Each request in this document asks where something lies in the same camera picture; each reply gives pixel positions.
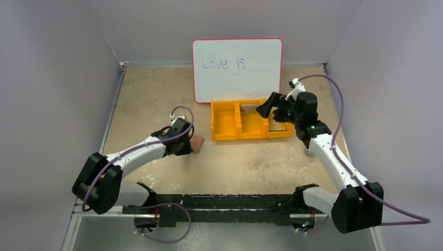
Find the pink leather card holder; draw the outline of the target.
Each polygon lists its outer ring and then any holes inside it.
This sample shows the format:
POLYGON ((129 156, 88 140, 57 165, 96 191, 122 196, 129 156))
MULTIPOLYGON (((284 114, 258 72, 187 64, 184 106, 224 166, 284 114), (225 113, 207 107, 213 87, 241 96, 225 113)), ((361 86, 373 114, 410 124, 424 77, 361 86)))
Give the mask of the pink leather card holder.
POLYGON ((201 151, 204 138, 198 135, 194 135, 190 138, 191 149, 193 153, 199 153, 201 151))

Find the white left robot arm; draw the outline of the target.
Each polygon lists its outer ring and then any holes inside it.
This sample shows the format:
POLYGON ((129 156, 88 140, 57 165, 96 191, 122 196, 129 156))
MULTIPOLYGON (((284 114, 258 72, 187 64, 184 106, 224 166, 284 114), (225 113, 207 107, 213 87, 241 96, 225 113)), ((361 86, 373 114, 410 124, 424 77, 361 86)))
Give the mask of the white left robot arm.
POLYGON ((91 154, 72 186, 72 193, 82 201, 82 211, 104 214, 114 206, 145 206, 152 191, 141 183, 124 188, 123 178, 149 162, 192 153, 193 132, 193 123, 179 116, 126 150, 91 154))

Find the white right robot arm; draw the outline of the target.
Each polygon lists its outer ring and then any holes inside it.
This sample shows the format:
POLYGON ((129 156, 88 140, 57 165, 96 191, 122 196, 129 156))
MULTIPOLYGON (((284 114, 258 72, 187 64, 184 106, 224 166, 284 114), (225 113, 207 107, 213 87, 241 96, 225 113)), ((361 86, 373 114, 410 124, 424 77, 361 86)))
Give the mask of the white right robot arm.
POLYGON ((262 118, 271 116, 276 122, 293 124, 297 138, 319 159, 339 191, 333 194, 315 184, 297 187, 295 204, 327 214, 342 234, 380 225, 380 200, 384 196, 381 184, 369 182, 353 167, 333 142, 331 130, 318 119, 317 107, 313 93, 300 92, 292 97, 273 92, 256 108, 262 118))

